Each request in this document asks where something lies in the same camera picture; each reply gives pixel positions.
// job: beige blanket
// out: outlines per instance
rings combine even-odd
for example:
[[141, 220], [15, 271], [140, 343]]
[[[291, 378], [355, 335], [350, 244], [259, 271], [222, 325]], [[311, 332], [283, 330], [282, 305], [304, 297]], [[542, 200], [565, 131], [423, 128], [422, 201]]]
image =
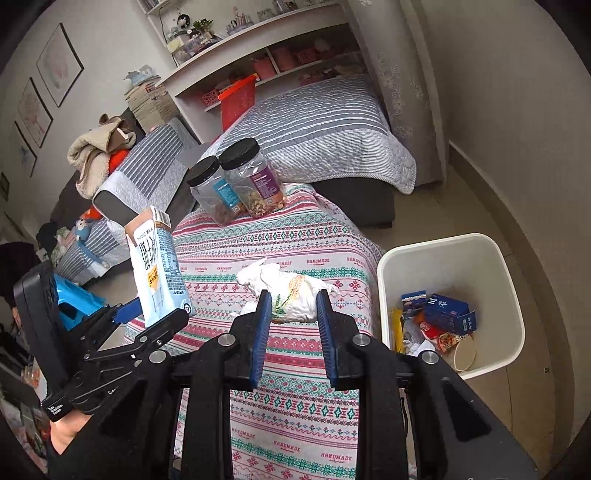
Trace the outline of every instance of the beige blanket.
[[68, 150], [68, 162], [80, 172], [76, 189], [85, 199], [91, 199], [109, 176], [109, 159], [116, 150], [131, 148], [135, 133], [125, 134], [120, 118], [79, 136]]

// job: blue plastic object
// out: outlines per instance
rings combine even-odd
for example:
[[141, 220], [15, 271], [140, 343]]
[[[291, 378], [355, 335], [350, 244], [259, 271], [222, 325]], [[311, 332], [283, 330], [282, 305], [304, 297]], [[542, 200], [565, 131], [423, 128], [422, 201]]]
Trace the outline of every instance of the blue plastic object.
[[66, 330], [72, 330], [98, 309], [107, 305], [105, 299], [86, 291], [59, 275], [54, 274], [54, 276], [60, 318]]
[[265, 363], [265, 353], [267, 351], [267, 341], [269, 339], [269, 328], [271, 326], [271, 294], [263, 290], [261, 299], [256, 306], [256, 313], [260, 315], [261, 321], [255, 332], [255, 339], [252, 347], [252, 368], [251, 368], [251, 386], [256, 388], [262, 377], [262, 367]]
[[320, 332], [320, 343], [322, 345], [322, 355], [324, 356], [324, 366], [326, 367], [326, 377], [330, 385], [334, 387], [337, 381], [336, 375], [336, 351], [335, 343], [330, 333], [330, 322], [328, 309], [332, 311], [332, 306], [326, 306], [324, 296], [316, 296], [316, 316], [318, 318], [318, 330]]
[[119, 307], [113, 317], [114, 323], [128, 323], [134, 318], [142, 315], [142, 304], [139, 302], [139, 297], [127, 302], [125, 305]]

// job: mattress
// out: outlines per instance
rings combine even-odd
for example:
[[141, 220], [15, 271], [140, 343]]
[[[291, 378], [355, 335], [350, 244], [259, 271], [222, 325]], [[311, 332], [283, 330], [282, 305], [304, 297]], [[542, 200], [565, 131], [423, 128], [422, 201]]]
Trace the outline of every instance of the mattress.
[[337, 77], [256, 103], [202, 156], [254, 137], [283, 181], [366, 177], [409, 194], [410, 152], [390, 132], [367, 75]]
[[[332, 283], [333, 308], [359, 330], [379, 335], [376, 269], [381, 250], [343, 212], [310, 186], [286, 186], [285, 207], [263, 219], [242, 216], [221, 228], [204, 210], [173, 232], [178, 263], [195, 315], [164, 348], [172, 355], [198, 349], [227, 332], [233, 312], [254, 300], [236, 273], [268, 257], [286, 271]], [[128, 324], [126, 343], [144, 329]], [[188, 391], [183, 394], [175, 454], [182, 454]], [[272, 324], [259, 387], [230, 392], [236, 479], [354, 478], [358, 391], [335, 392], [324, 370], [317, 324]]]

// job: white plastic bag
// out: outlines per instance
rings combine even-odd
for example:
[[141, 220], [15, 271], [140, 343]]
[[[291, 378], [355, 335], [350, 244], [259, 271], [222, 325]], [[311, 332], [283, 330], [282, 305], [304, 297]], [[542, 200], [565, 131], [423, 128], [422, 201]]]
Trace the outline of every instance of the white plastic bag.
[[[339, 289], [330, 283], [308, 275], [283, 272], [279, 264], [264, 265], [266, 258], [257, 260], [236, 274], [236, 281], [256, 295], [257, 300], [263, 290], [271, 294], [272, 321], [275, 323], [316, 321], [316, 295], [320, 290], [328, 290], [340, 295]], [[255, 301], [243, 306], [241, 315], [256, 310]]]

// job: stack of books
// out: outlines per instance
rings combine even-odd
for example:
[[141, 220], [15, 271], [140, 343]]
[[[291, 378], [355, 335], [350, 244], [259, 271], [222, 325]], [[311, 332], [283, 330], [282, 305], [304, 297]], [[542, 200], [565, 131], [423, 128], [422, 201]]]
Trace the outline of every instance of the stack of books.
[[156, 87], [160, 77], [153, 77], [133, 87], [125, 96], [145, 132], [157, 125], [164, 125], [170, 119], [181, 117], [173, 99], [164, 86]]
[[152, 10], [156, 5], [160, 3], [160, 0], [143, 0], [146, 6], [146, 11]]

